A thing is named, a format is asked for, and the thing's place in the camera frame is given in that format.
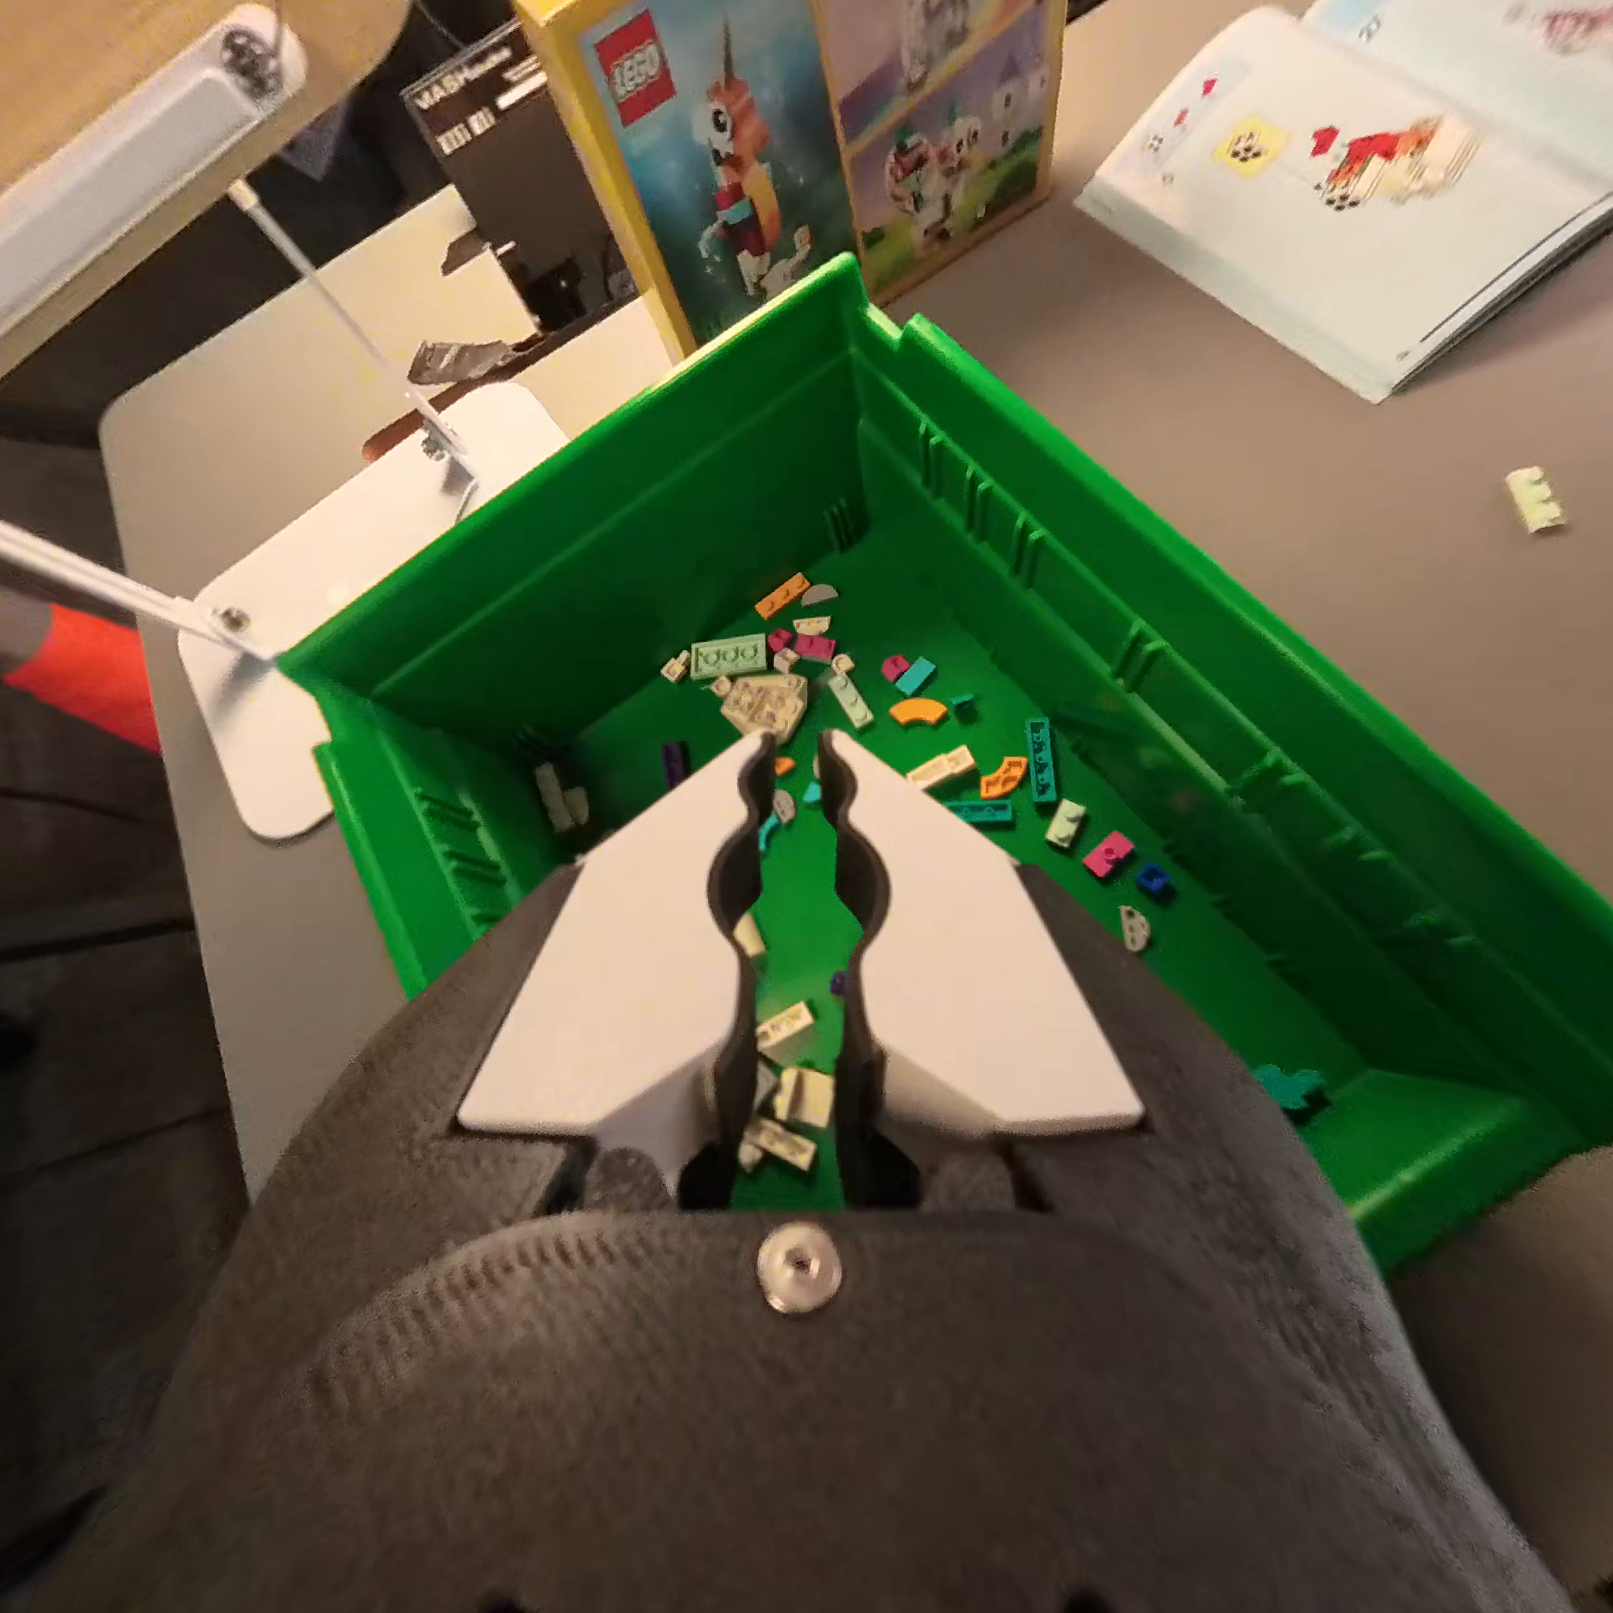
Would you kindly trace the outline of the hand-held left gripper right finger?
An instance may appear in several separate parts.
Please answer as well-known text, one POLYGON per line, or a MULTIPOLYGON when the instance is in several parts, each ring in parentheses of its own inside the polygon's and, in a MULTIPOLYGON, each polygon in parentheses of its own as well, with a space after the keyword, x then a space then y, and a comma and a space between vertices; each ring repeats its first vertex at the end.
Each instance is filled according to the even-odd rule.
POLYGON ((819 743, 861 937, 836 1064, 844 1173, 949 1144, 1128 1137, 1145 1104, 1034 897, 1034 866, 847 731, 819 743))

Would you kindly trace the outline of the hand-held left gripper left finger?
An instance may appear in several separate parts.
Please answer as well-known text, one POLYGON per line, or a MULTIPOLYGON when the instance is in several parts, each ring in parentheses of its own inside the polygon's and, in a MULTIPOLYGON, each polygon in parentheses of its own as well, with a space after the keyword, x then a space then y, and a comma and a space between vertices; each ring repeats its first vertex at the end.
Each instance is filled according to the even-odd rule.
POLYGON ((776 741, 740 737, 571 872, 458 1121, 653 1162, 726 1192, 759 1064, 753 958, 776 741))

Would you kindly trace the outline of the pile of small lego pieces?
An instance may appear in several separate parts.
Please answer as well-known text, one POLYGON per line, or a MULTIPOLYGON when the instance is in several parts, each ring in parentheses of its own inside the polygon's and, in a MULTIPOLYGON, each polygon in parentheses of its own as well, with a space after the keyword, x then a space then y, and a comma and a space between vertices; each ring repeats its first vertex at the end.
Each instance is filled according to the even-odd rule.
MULTIPOLYGON (((682 655, 682 662, 688 666, 688 676, 694 678, 694 680, 717 678, 723 683, 723 701, 721 701, 719 706, 721 706, 724 718, 740 731, 740 737, 746 737, 746 735, 751 735, 751 733, 772 735, 774 741, 776 741, 776 756, 780 754, 780 741, 790 739, 797 733, 797 728, 801 726, 801 720, 809 710, 811 685, 803 676, 797 674, 795 664, 790 662, 788 658, 776 658, 774 668, 771 672, 767 672, 767 670, 761 668, 761 657, 751 657, 749 653, 738 653, 736 647, 723 645, 723 647, 717 647, 713 655, 709 655, 705 649, 686 651, 682 655)), ((809 774, 809 781, 817 781, 820 785, 819 806, 820 806, 820 812, 822 812, 822 820, 828 826, 832 826, 826 820, 826 814, 824 814, 824 808, 822 808, 820 764, 817 762, 817 766, 809 768, 807 774, 809 774)), ((938 774, 940 774, 940 770, 932 768, 930 772, 909 774, 905 778, 909 781, 916 783, 918 787, 922 787, 928 795, 932 795, 932 791, 936 787, 938 774)), ((776 833, 776 829, 784 822, 786 822, 786 814, 782 810, 782 799, 780 799, 780 795, 776 791, 776 785, 774 785, 772 814, 771 814, 771 818, 767 818, 767 822, 763 822, 761 831, 759 831, 761 858, 763 858, 765 839, 769 835, 776 833)), ((534 897, 544 898, 544 908, 542 910, 546 914, 546 923, 548 925, 546 925, 542 937, 534 943, 534 948, 531 952, 531 960, 525 964, 525 971, 517 977, 517 989, 519 989, 521 981, 525 979, 525 975, 527 975, 527 971, 529 971, 529 968, 534 960, 534 954, 536 954, 536 948, 538 948, 540 941, 550 931, 550 925, 552 925, 554 918, 557 916, 559 898, 567 893, 573 870, 586 858, 586 854, 590 854, 600 845, 602 845, 602 841, 598 845, 594 845, 582 856, 559 864, 555 868, 555 872, 548 879, 544 879, 544 883, 540 887, 536 887, 534 897)), ((1036 874, 1032 875, 1032 883, 1034 883, 1034 897, 1037 900, 1037 906, 1041 908, 1041 914, 1057 927, 1055 914, 1047 912, 1039 904, 1037 895, 1039 895, 1041 883, 1036 879, 1036 874)), ((755 962, 755 954, 747 948, 747 943, 744 941, 744 933, 747 929, 747 923, 749 923, 749 918, 746 918, 740 923, 738 939, 744 945, 746 952, 755 962)), ((1078 977, 1082 981, 1082 987, 1089 995, 1089 1000, 1097 1010, 1095 991, 1084 983, 1084 979, 1085 979, 1084 966, 1076 960, 1074 939, 1068 933, 1062 933, 1059 927, 1057 927, 1057 937, 1059 937, 1060 945, 1070 950, 1070 954, 1076 962, 1076 968, 1078 968, 1078 977)), ((844 1000, 842 1000, 844 985, 845 985, 845 964, 844 964, 842 985, 840 985, 842 1027, 844 1027, 844 1000)), ((813 1025, 809 1021, 803 1021, 803 1018, 795 1010, 795 1004, 790 1002, 784 1010, 778 1010, 772 1016, 772 1019, 763 1019, 763 1021, 757 1019, 755 1031, 757 1031, 759 1060, 780 1062, 780 1060, 786 1058, 784 1048, 790 1043, 797 1043, 803 1035, 811 1033, 813 1025)), ((1124 1062, 1124 1054, 1120 1050, 1120 1041, 1110 1033, 1108 1033, 1108 1037, 1110 1037, 1112 1044, 1118 1048, 1118 1054, 1122 1058, 1122 1064, 1124 1064, 1126 1071, 1135 1081, 1135 1087, 1137 1087, 1139 1094, 1143 1096, 1139 1077, 1133 1075, 1130 1066, 1124 1062)), ((834 1077, 834 1119, 836 1119, 836 1110, 838 1110, 838 1081, 834 1077)), ((776 1114, 778 1114, 778 1121, 774 1123, 771 1133, 763 1129, 761 1119, 753 1119, 753 1115, 751 1115, 751 1119, 747 1121, 747 1125, 742 1133, 742 1139, 740 1139, 738 1150, 736 1150, 736 1160, 740 1163, 746 1163, 751 1156, 763 1154, 763 1152, 769 1152, 769 1150, 774 1150, 776 1156, 782 1156, 782 1158, 790 1158, 790 1156, 797 1154, 795 1152, 797 1137, 788 1131, 788 1125, 786 1125, 788 1121, 784 1121, 784 1117, 788 1115, 788 1110, 778 1108, 776 1114)), ((853 1175, 855 1173, 842 1173, 845 1183, 849 1183, 853 1179, 853 1175)))

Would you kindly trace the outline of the green plastic bin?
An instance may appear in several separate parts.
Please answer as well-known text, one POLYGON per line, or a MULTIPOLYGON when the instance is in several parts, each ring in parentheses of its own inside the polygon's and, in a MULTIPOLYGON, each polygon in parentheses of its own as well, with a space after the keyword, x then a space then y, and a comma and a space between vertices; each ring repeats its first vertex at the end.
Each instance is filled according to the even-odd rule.
POLYGON ((281 666, 408 998, 738 737, 661 668, 795 576, 899 772, 1034 770, 980 833, 1247 1064, 1385 1269, 1610 1144, 1610 906, 930 321, 822 269, 281 666))

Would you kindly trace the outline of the yellow lego box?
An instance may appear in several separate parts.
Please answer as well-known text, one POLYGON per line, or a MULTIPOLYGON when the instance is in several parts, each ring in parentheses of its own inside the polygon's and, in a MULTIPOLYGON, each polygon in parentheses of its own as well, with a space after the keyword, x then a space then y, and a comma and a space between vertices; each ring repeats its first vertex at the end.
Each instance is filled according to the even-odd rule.
POLYGON ((886 305, 1053 184, 1068 4, 513 9, 684 355, 838 255, 886 305))

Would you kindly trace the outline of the orange red object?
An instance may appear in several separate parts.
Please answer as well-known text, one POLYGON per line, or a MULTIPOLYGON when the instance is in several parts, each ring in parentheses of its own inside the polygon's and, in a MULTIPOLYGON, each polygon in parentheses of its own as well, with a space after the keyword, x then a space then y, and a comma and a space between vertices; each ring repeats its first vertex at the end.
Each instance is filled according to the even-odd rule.
POLYGON ((127 624, 2 589, 2 683, 162 753, 145 645, 127 624))

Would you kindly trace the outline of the crumpled silver wrapper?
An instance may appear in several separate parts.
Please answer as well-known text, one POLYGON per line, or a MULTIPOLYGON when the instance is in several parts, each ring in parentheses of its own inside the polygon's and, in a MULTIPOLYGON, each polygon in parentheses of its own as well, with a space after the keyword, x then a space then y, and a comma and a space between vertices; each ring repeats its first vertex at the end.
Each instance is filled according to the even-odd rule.
POLYGON ((515 347, 506 340, 425 340, 410 361, 408 376, 423 390, 461 386, 494 374, 513 357, 515 347))

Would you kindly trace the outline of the black box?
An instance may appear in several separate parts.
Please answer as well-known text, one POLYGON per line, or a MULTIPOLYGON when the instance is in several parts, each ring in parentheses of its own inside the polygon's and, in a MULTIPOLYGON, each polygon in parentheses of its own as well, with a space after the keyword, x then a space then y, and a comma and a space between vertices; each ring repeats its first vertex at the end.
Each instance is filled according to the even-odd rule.
POLYGON ((456 52, 400 98, 544 336, 634 301, 627 257, 521 23, 456 52))

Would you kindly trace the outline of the light blue open instruction booklet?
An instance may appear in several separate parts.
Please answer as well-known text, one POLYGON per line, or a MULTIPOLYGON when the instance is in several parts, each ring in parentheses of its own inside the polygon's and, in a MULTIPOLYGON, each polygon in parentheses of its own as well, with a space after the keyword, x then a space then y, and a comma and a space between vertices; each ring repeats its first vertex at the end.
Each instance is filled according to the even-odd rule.
POLYGON ((1610 2, 1243 13, 1080 211, 1368 401, 1610 234, 1610 2))

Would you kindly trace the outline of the beige wooden board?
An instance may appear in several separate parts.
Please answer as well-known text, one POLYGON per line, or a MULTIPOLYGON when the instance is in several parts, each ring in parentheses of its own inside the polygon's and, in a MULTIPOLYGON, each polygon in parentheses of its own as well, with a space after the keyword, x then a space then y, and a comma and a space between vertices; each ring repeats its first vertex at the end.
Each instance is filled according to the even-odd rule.
MULTIPOLYGON (((221 25, 239 2, 4 2, 2 186, 221 25)), ((267 2, 308 57, 304 86, 256 132, 256 167, 342 100, 398 40, 408 2, 267 2)))

